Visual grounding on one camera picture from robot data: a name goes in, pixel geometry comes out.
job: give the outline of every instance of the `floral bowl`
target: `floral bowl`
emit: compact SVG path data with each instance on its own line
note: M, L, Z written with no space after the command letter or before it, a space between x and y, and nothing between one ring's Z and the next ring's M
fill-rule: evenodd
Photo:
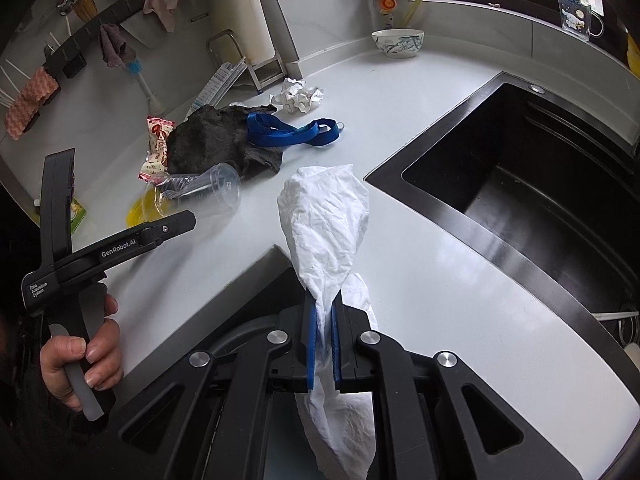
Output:
M389 57L413 57L418 54L424 32L415 28L388 28L372 33L371 37Z

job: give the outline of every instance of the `crumpled paper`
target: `crumpled paper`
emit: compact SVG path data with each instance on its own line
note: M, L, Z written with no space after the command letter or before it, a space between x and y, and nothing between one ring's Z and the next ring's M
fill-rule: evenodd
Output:
M317 86L306 86L304 79L286 78L282 83L282 90L278 95L271 95L272 105L282 105L293 114L297 111L306 114L313 104L319 104L324 97L324 90Z
M296 394L300 420L328 480L366 480L376 452L371 396L335 390L330 316L342 288L344 302L377 326L362 278L350 276L369 223L369 193L351 165L299 168L285 182L278 210L293 267L316 298L316 376L308 395Z

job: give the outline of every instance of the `sink basin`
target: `sink basin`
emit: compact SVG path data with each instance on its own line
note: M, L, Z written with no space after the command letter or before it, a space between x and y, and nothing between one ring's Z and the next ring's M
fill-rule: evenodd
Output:
M616 373L638 375L615 344L617 322L588 314L640 306L632 147L604 124L501 74L366 180L524 286Z

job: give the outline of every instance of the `silver screw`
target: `silver screw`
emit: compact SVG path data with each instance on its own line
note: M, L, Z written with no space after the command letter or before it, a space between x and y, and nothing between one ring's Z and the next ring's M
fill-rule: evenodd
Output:
M438 362L445 368L452 368L458 364L458 358L451 352L440 352Z
M546 94L545 89L542 88L542 86L529 85L529 88L531 88L536 94Z
M380 342L380 334L373 332L373 330L367 330L360 334L360 340L368 345L377 345Z
M200 368L209 363L209 354L206 352L194 352L189 356L189 364L196 368Z
M281 345L287 338L289 338L289 335L284 330L272 330L267 334L267 341L274 345Z

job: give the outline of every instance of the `blue lanyard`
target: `blue lanyard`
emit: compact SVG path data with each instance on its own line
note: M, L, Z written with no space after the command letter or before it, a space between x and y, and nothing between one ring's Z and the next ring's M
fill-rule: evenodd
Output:
M312 146L324 146L340 136L338 123L333 119L318 119L302 128L295 128L271 114L251 112L246 118L246 125L246 139L263 148L292 146L303 142Z

